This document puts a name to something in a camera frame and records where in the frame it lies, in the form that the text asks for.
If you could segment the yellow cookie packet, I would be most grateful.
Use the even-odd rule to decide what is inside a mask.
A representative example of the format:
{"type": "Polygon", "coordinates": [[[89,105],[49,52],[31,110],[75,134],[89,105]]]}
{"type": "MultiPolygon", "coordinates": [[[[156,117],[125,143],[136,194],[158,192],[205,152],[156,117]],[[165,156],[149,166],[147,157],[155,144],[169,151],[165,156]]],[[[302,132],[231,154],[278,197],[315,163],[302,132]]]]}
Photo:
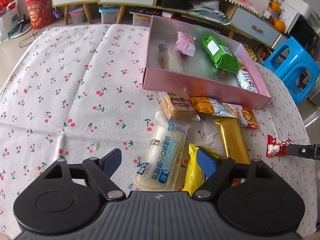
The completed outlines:
{"type": "Polygon", "coordinates": [[[218,162],[222,155],[210,148],[189,144],[189,163],[185,174],[184,188],[182,191],[188,192],[189,196],[211,176],[219,166],[218,162]]]}

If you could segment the gold bar packet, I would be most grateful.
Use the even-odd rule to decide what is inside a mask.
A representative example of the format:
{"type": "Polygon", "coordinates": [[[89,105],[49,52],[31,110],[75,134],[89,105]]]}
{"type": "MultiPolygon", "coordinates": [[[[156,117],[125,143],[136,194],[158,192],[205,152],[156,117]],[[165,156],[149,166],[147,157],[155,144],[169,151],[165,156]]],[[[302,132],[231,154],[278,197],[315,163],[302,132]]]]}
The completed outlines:
{"type": "Polygon", "coordinates": [[[215,117],[214,122],[226,156],[236,163],[249,164],[251,160],[237,118],[215,117]]]}

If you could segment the red candy packet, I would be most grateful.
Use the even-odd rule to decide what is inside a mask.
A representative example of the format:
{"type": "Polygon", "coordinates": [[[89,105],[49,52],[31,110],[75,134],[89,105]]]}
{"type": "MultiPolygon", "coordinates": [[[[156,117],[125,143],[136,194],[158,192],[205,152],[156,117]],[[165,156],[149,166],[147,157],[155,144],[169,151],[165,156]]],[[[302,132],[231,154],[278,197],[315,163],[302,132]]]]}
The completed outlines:
{"type": "Polygon", "coordinates": [[[272,135],[267,135],[267,148],[266,148],[266,157],[271,158],[274,156],[287,156],[287,147],[293,144],[293,141],[289,138],[286,138],[284,141],[281,141],[272,135]]]}

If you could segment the white bread packet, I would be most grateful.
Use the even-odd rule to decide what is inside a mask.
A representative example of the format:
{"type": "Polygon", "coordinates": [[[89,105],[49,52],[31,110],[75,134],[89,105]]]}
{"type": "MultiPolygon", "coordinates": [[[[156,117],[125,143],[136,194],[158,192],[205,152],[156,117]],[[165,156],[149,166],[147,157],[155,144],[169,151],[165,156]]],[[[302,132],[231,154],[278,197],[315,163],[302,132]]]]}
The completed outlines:
{"type": "Polygon", "coordinates": [[[172,191],[178,177],[188,125],[172,123],[173,129],[158,125],[150,140],[145,161],[135,173],[133,182],[145,191],[172,191]]]}

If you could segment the lotus root chip packet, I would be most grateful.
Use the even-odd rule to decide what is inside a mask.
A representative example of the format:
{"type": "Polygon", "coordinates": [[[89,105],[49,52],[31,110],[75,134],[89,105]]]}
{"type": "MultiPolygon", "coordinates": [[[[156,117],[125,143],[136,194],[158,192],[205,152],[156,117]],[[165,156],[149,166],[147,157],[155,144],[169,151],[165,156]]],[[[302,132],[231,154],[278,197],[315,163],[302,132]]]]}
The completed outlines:
{"type": "Polygon", "coordinates": [[[259,128],[250,108],[230,103],[223,103],[223,105],[237,117],[240,127],[250,129],[259,128]]]}

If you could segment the orange silver snack packet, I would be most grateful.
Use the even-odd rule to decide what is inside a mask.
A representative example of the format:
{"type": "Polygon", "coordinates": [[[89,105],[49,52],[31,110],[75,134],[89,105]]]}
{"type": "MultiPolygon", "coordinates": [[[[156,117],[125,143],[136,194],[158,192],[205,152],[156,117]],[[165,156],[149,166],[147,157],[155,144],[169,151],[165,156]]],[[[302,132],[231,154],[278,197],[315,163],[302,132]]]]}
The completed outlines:
{"type": "Polygon", "coordinates": [[[236,118],[230,110],[215,99],[204,96],[192,96],[190,97],[190,101],[193,107],[200,113],[218,117],[236,118]]]}

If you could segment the brown cracker packet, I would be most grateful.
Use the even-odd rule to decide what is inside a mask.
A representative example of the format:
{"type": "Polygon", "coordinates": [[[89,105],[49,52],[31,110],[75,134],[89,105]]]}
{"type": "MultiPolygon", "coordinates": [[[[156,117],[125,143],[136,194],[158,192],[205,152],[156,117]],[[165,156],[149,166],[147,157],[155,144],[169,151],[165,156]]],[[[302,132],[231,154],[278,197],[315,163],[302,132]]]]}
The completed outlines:
{"type": "Polygon", "coordinates": [[[169,92],[159,92],[159,102],[165,117],[175,121],[200,121],[196,109],[193,107],[189,96],[169,92]]]}

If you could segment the white cookie roll packet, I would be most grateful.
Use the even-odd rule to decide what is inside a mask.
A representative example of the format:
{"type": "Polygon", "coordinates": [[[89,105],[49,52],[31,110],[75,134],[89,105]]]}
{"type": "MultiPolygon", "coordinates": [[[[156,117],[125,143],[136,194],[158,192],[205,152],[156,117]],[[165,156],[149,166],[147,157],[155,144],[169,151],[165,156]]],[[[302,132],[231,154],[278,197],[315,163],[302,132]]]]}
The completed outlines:
{"type": "Polygon", "coordinates": [[[255,86],[255,83],[251,77],[251,75],[249,74],[249,72],[247,71],[245,65],[243,64],[243,62],[237,58],[238,64],[239,64],[239,71],[236,74],[237,80],[240,84],[240,87],[242,89],[254,92],[254,93],[258,93],[258,89],[255,86]]]}

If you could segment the green snack packet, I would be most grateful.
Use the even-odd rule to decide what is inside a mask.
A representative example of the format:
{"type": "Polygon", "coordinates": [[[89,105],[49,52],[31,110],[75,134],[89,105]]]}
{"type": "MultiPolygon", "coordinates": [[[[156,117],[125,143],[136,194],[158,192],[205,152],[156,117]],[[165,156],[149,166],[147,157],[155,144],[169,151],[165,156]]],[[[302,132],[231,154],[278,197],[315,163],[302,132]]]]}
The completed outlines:
{"type": "Polygon", "coordinates": [[[214,36],[206,36],[202,38],[202,44],[216,68],[233,74],[238,73],[238,59],[225,41],[214,36]]]}

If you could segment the clear rice cracker packet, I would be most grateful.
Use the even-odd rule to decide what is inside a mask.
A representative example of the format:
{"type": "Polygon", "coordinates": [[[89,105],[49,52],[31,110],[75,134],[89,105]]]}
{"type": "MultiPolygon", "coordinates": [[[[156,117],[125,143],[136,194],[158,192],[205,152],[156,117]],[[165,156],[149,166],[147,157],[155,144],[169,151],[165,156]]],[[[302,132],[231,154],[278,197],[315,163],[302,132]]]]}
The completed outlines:
{"type": "Polygon", "coordinates": [[[171,49],[167,44],[161,43],[158,45],[159,57],[161,60],[162,67],[165,70],[183,73],[183,62],[180,53],[171,49]]]}

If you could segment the pink snack packet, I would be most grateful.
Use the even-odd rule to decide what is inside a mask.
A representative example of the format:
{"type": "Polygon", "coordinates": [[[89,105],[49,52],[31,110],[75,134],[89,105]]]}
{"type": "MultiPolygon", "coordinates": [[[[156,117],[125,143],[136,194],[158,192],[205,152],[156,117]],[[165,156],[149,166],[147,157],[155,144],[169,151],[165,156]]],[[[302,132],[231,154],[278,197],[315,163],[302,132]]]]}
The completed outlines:
{"type": "Polygon", "coordinates": [[[193,36],[178,31],[174,49],[184,55],[193,57],[196,50],[194,41],[195,39],[193,36]]]}

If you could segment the cherry print tablecloth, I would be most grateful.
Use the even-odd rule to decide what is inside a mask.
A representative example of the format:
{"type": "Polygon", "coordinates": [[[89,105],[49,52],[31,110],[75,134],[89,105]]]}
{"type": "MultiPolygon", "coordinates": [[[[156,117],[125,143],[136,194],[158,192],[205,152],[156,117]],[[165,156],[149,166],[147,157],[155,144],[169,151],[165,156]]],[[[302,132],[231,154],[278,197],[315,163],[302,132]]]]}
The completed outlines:
{"type": "MultiPolygon", "coordinates": [[[[123,160],[112,180],[128,194],[142,190],[133,178],[145,162],[159,124],[158,93],[143,89],[149,28],[130,25],[56,27],[26,50],[1,90],[1,233],[21,233],[13,204],[51,163],[81,163],[114,148],[123,160]]],[[[287,88],[268,69],[259,71],[271,100],[253,110],[259,129],[241,128],[250,158],[263,159],[305,203],[301,236],[316,231],[315,162],[266,158],[267,135],[309,144],[302,117],[287,88]]],[[[175,190],[184,186],[189,143],[225,154],[213,116],[191,121],[175,190]]]]}

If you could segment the blue plastic stool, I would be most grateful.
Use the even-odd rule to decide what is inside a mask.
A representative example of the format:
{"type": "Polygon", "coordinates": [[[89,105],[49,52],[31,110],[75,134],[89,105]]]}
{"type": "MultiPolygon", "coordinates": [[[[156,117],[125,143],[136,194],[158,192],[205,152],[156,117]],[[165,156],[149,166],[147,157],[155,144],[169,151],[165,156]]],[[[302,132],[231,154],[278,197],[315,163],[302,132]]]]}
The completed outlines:
{"type": "Polygon", "coordinates": [[[281,79],[296,105],[311,92],[319,76],[319,65],[294,37],[278,46],[263,66],[281,79]],[[309,73],[310,80],[303,90],[299,90],[296,81],[305,71],[309,73]]]}

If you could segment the pink cardboard box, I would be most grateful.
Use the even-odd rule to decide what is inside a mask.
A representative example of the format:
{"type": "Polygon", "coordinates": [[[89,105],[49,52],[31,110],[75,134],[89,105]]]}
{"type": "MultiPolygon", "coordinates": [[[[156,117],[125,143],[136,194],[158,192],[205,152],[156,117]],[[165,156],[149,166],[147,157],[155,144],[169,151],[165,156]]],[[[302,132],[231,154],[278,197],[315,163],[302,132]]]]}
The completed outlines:
{"type": "Polygon", "coordinates": [[[261,109],[271,99],[259,71],[242,44],[210,29],[156,16],[150,23],[143,88],[206,96],[251,109],[261,109]],[[162,66],[158,46],[166,44],[173,49],[179,31],[195,38],[196,50],[193,57],[182,56],[182,72],[171,72],[162,66]],[[222,72],[214,66],[202,44],[202,38],[207,36],[217,37],[227,43],[227,47],[242,61],[251,75],[258,90],[256,93],[242,89],[234,74],[222,72]]]}

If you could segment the yellow egg tray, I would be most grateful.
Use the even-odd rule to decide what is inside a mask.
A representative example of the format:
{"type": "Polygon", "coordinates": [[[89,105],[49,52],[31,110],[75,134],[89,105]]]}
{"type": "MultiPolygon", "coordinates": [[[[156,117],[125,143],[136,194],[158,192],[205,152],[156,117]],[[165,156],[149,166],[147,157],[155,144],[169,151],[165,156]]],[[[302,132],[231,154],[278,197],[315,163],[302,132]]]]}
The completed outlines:
{"type": "Polygon", "coordinates": [[[253,50],[253,48],[251,46],[249,46],[247,43],[242,42],[241,43],[242,46],[244,47],[245,51],[247,52],[247,54],[249,55],[249,57],[251,58],[251,60],[257,62],[257,56],[253,50]]]}

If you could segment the black microwave oven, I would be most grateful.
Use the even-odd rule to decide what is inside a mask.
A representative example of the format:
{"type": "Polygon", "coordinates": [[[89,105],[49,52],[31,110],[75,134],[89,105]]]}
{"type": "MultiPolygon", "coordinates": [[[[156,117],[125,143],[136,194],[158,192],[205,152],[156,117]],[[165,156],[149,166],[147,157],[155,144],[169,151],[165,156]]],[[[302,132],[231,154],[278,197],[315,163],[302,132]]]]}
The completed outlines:
{"type": "Polygon", "coordinates": [[[297,14],[286,31],[289,37],[293,37],[304,49],[310,53],[319,41],[319,35],[311,24],[301,14],[297,14]]]}

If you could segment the orange fruit decoration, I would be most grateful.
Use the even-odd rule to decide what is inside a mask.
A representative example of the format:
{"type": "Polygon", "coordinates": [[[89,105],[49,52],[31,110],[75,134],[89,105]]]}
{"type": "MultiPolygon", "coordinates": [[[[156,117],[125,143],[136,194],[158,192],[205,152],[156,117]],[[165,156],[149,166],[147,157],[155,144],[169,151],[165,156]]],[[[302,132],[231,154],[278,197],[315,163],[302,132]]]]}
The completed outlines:
{"type": "Polygon", "coordinates": [[[268,7],[263,10],[263,18],[272,24],[277,31],[285,32],[286,25],[281,19],[281,3],[278,0],[268,0],[268,7]]]}

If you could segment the clear bin blue lid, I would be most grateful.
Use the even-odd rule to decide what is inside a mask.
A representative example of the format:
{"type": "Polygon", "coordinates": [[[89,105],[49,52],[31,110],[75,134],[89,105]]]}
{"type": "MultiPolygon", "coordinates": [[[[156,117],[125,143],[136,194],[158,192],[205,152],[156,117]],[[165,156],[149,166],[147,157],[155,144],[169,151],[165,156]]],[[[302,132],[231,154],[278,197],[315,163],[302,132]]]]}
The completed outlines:
{"type": "Polygon", "coordinates": [[[113,5],[100,5],[99,13],[102,24],[114,24],[117,21],[120,7],[113,5]]]}

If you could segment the red gift bag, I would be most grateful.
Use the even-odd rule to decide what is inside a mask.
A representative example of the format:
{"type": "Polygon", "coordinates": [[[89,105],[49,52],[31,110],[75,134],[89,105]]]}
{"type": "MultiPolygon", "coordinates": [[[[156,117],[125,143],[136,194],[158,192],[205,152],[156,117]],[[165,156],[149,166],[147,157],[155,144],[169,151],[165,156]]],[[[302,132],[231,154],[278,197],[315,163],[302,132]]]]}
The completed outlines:
{"type": "Polygon", "coordinates": [[[25,0],[25,2],[34,30],[42,29],[56,20],[51,0],[25,0]]]}

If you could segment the white shopping bag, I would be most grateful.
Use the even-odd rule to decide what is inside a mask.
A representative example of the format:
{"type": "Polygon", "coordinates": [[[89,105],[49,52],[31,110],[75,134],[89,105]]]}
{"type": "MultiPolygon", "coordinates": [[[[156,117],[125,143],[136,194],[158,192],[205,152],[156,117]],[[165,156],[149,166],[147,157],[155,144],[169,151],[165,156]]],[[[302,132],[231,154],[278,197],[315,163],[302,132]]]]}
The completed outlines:
{"type": "Polygon", "coordinates": [[[1,43],[8,40],[18,29],[18,0],[10,2],[1,13],[1,43]]]}

